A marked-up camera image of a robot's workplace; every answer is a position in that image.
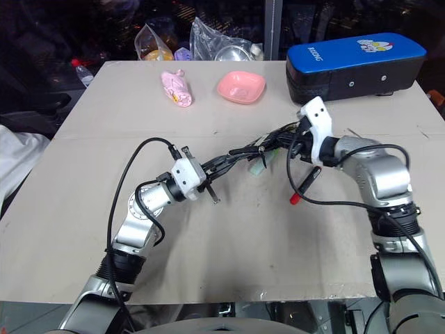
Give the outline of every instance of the white tabletop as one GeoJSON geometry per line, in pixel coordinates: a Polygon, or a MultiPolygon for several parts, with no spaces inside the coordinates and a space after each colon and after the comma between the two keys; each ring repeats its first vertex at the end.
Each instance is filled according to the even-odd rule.
{"type": "MultiPolygon", "coordinates": [[[[334,134],[404,146],[412,157],[414,199],[439,276],[445,284],[443,188],[445,123],[417,83],[391,97],[327,102],[334,134]]],[[[187,145],[204,163],[296,120],[284,62],[108,62],[74,107],[0,222],[0,300],[71,303],[104,256],[107,217],[122,169],[136,146],[162,136],[187,145]],[[195,101],[175,106],[159,79],[183,69],[195,101]],[[231,70],[265,76],[253,105],[219,97],[231,70]]],[[[255,177],[247,162],[206,193],[164,210],[165,242],[136,281],[131,303],[281,301],[374,295],[374,253],[366,212],[349,207],[289,204],[285,152],[255,177]]],[[[161,144],[148,145],[122,188],[114,230],[136,185],[170,170],[161,144]]],[[[303,177],[310,166],[293,163],[303,177]]],[[[355,183],[324,168],[308,195],[360,200],[355,183]]]]}

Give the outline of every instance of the clear plastic bag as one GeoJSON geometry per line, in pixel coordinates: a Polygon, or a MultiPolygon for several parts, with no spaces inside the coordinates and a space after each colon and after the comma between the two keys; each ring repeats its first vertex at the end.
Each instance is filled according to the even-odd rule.
{"type": "Polygon", "coordinates": [[[196,17],[190,34],[194,61],[253,61],[262,59],[262,45],[223,35],[196,17]]]}
{"type": "Polygon", "coordinates": [[[134,39],[134,48],[140,61],[172,61],[173,53],[147,24],[134,39]]]}

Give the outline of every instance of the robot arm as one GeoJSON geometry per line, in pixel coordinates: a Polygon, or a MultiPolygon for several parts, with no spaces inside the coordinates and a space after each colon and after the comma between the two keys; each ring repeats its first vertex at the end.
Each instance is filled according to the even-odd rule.
{"type": "MultiPolygon", "coordinates": [[[[332,121],[319,97],[303,106],[298,115],[298,125],[286,125],[202,165],[185,147],[185,157],[177,157],[171,171],[158,177],[158,184],[138,187],[129,199],[127,217],[112,243],[115,281],[122,298],[129,300],[136,277],[158,238],[159,229],[145,213],[156,218],[164,207],[185,199],[196,200],[205,189],[218,202],[210,187],[214,179],[241,159],[261,157],[265,163],[265,152],[286,148],[291,158],[300,154],[303,161],[336,167],[356,181],[365,205],[371,208],[371,237],[377,250],[371,256],[373,282],[377,295],[391,302],[391,332],[418,333],[422,328],[424,333],[436,333],[434,329],[428,330],[443,324],[445,303],[441,300],[440,285],[413,243],[381,214],[376,214],[378,209],[377,212],[396,219],[432,261],[424,231],[417,222],[420,211],[412,199],[407,166],[383,148],[367,148],[378,144],[371,139],[332,137],[332,121]],[[298,142],[295,147],[291,145],[293,138],[298,142]],[[357,149],[362,151],[351,154],[357,149]]],[[[108,333],[111,328],[122,326],[125,315],[115,302],[108,272],[105,257],[60,329],[79,334],[108,333]]]]}

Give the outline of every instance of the pink plastic bowl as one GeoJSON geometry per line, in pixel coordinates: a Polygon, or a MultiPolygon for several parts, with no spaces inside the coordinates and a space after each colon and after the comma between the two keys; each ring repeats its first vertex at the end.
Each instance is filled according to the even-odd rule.
{"type": "Polygon", "coordinates": [[[230,72],[223,77],[217,91],[229,101],[249,104],[255,102],[264,90],[266,80],[261,75],[249,72],[230,72]]]}

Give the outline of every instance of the purple object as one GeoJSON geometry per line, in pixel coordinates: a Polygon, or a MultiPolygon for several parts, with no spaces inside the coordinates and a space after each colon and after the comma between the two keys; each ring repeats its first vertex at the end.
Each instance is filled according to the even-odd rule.
{"type": "Polygon", "coordinates": [[[175,52],[175,60],[176,61],[191,61],[192,53],[190,53],[190,51],[187,50],[185,47],[182,47],[181,49],[178,49],[175,52]]]}

